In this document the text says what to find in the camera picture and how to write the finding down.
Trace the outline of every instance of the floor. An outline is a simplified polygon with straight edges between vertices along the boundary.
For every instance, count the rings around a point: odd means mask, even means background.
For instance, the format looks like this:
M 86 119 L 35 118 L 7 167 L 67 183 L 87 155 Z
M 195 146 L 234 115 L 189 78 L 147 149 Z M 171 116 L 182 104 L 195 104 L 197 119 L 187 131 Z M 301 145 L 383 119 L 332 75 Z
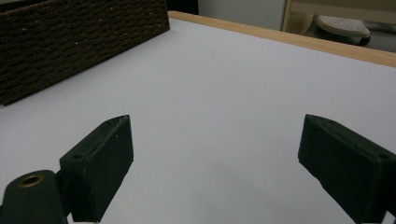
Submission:
M 396 25 L 368 21 L 366 21 L 364 25 L 370 30 L 371 34 L 371 41 L 369 44 L 364 46 L 365 48 L 380 49 L 396 53 Z M 317 26 L 316 18 L 314 18 L 311 27 L 305 35 L 351 45 L 358 45 L 360 42 L 359 38 L 333 35 L 321 30 Z

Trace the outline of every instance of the gray wall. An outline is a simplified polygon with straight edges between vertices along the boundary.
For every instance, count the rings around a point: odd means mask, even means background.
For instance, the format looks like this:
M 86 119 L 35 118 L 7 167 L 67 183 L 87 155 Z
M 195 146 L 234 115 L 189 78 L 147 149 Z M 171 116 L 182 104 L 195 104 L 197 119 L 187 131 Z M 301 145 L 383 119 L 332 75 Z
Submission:
M 280 30 L 286 0 L 198 0 L 200 15 Z

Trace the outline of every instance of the white tabletop surface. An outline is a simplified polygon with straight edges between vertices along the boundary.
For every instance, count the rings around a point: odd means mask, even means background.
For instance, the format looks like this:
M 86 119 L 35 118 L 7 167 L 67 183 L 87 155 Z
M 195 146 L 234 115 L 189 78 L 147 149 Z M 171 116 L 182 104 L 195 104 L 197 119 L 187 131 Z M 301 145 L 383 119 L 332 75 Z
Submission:
M 103 223 L 353 223 L 298 162 L 304 115 L 396 152 L 395 86 L 395 68 L 171 20 L 171 31 L 0 108 L 0 197 L 129 114 L 134 163 Z

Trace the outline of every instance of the woven basket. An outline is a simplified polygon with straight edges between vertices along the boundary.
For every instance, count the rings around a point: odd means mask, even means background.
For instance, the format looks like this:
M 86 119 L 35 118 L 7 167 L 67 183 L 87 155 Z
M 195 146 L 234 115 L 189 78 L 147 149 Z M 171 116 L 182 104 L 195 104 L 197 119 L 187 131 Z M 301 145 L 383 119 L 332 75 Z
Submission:
M 164 0 L 48 0 L 0 12 L 0 105 L 167 30 Z

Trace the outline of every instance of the brown wicker basket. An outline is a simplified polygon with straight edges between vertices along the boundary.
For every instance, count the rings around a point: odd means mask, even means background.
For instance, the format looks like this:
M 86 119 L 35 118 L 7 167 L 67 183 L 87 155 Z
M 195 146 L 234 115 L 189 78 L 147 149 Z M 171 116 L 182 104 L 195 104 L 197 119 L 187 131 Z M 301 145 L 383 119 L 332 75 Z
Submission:
M 164 0 L 48 0 L 0 12 L 0 105 L 167 30 Z

